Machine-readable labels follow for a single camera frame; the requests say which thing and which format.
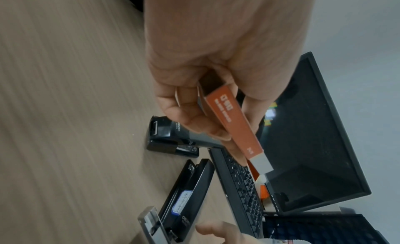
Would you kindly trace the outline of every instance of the table surface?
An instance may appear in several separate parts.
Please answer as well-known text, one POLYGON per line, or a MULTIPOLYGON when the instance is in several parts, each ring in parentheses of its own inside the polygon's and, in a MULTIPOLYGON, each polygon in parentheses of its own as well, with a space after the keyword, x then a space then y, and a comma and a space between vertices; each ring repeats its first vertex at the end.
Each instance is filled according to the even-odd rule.
MULTIPOLYGON (((145 243, 137 216, 161 208, 186 158, 145 150, 161 112, 141 14, 126 0, 0 0, 0 25, 0 243, 145 243)), ((208 219, 235 222, 216 174, 208 219)))

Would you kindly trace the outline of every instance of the keyboard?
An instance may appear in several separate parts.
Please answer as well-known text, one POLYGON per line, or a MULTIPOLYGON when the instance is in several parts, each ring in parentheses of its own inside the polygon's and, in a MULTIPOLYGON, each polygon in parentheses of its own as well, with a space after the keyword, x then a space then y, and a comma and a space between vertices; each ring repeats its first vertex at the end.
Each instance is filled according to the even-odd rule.
POLYGON ((248 167, 236 163, 225 149, 209 152, 240 231, 262 238, 263 207, 248 167))

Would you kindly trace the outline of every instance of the computer monitor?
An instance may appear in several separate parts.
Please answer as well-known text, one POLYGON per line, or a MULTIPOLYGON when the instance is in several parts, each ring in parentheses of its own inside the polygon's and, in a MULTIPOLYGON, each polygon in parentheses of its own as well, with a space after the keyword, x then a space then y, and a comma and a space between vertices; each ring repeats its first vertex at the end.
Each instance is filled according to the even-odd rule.
POLYGON ((274 168, 266 185, 278 214, 371 194, 311 52, 301 56, 257 137, 274 168))

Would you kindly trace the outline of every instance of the stapler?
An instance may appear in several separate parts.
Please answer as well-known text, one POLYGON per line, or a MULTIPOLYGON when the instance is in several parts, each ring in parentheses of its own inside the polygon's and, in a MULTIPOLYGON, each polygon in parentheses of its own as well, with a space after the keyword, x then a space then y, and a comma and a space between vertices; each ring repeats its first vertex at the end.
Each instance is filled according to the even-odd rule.
POLYGON ((147 150, 191 158, 199 156, 199 147, 222 148, 220 141, 189 131, 166 116, 153 116, 147 132, 147 150))
POLYGON ((150 244, 184 242, 191 232, 214 174, 214 165, 202 159, 188 160, 159 213, 147 207, 138 220, 150 244))

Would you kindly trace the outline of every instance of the white wall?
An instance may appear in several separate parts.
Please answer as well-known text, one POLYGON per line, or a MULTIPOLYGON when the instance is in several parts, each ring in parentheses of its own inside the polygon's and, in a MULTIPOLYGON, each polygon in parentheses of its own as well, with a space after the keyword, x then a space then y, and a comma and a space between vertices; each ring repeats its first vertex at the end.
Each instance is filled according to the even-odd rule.
POLYGON ((342 206, 400 238, 400 0, 317 0, 312 51, 372 195, 342 206))

